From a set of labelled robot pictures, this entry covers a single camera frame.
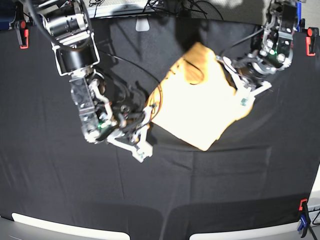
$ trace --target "orange cloth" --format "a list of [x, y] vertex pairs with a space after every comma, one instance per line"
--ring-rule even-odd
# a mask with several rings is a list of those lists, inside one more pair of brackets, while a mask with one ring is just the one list
[[[160, 86], [162, 105], [152, 122], [202, 151], [252, 109], [240, 104], [215, 53], [199, 42], [171, 67]], [[154, 102], [160, 102], [158, 88], [148, 105]]]

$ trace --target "black cloth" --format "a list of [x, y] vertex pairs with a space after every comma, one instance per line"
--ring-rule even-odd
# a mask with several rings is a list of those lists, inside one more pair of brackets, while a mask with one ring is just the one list
[[[97, 47], [162, 80], [196, 41], [219, 53], [255, 28], [204, 19], [149, 18], [149, 24], [137, 32], [134, 17], [94, 20]], [[51, 44], [36, 28], [29, 49], [20, 50], [14, 31], [0, 32], [0, 42], [2, 217], [19, 213], [125, 232], [132, 240], [186, 240], [298, 221], [320, 156], [320, 60], [306, 56], [305, 34], [294, 35], [292, 66], [268, 78], [272, 89], [208, 151], [154, 125], [153, 156], [143, 163], [111, 144], [85, 141], [69, 77], [59, 76]], [[247, 41], [226, 55], [249, 50]], [[156, 87], [135, 66], [100, 57], [99, 67], [114, 76], [148, 93]]]

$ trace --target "fabric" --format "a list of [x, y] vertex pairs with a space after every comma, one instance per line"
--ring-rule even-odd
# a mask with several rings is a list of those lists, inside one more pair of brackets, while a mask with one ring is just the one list
[[235, 94], [215, 53], [197, 42], [170, 68], [148, 105], [161, 105], [151, 116], [153, 123], [206, 151], [227, 127], [249, 114], [252, 104], [242, 105]]
[[[133, 61], [159, 80], [195, 42], [219, 53], [254, 25], [202, 19], [136, 18], [93, 22], [100, 50]], [[187, 240], [195, 233], [238, 231], [298, 221], [320, 156], [320, 59], [294, 37], [290, 68], [268, 77], [250, 114], [201, 152], [154, 125], [153, 156], [139, 163], [81, 133], [68, 76], [34, 27], [28, 49], [15, 31], [0, 32], [0, 215], [120, 231], [132, 240]], [[241, 57], [250, 41], [226, 55]], [[129, 63], [100, 53], [113, 77], [152, 93], [157, 83]]]

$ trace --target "black tablecloth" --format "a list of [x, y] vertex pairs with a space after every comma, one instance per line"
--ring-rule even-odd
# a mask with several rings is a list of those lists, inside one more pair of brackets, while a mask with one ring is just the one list
[[[219, 53], [255, 27], [175, 18], [149, 18], [149, 24], [149, 31], [137, 32], [133, 17], [95, 20], [97, 46], [161, 80], [195, 41]], [[85, 141], [69, 77], [58, 75], [51, 44], [36, 28], [29, 49], [19, 49], [14, 31], [0, 32], [0, 43], [2, 217], [19, 213], [125, 232], [132, 240], [184, 240], [298, 220], [320, 156], [320, 60], [306, 56], [304, 34], [294, 36], [292, 66], [268, 78], [272, 89], [208, 151], [155, 125], [148, 135], [153, 156], [144, 163], [111, 144]], [[227, 55], [249, 49], [250, 41]], [[100, 57], [99, 66], [114, 76], [139, 82], [148, 93], [155, 88], [140, 69]]]

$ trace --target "table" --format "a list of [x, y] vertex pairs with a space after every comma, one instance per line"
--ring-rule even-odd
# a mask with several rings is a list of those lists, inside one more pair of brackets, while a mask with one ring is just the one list
[[[195, 41], [219, 53], [254, 25], [149, 17], [93, 21], [97, 47], [162, 79]], [[30, 29], [20, 50], [14, 31], [0, 32], [0, 215], [19, 213], [78, 227], [119, 231], [132, 240], [184, 240], [195, 233], [239, 231], [296, 222], [320, 156], [320, 60], [294, 36], [292, 66], [270, 76], [244, 119], [206, 152], [153, 126], [153, 156], [139, 163], [113, 145], [89, 144], [81, 133], [67, 76], [51, 44]], [[227, 55], [241, 57], [250, 42]], [[99, 66], [151, 93], [141, 70], [100, 54]]]

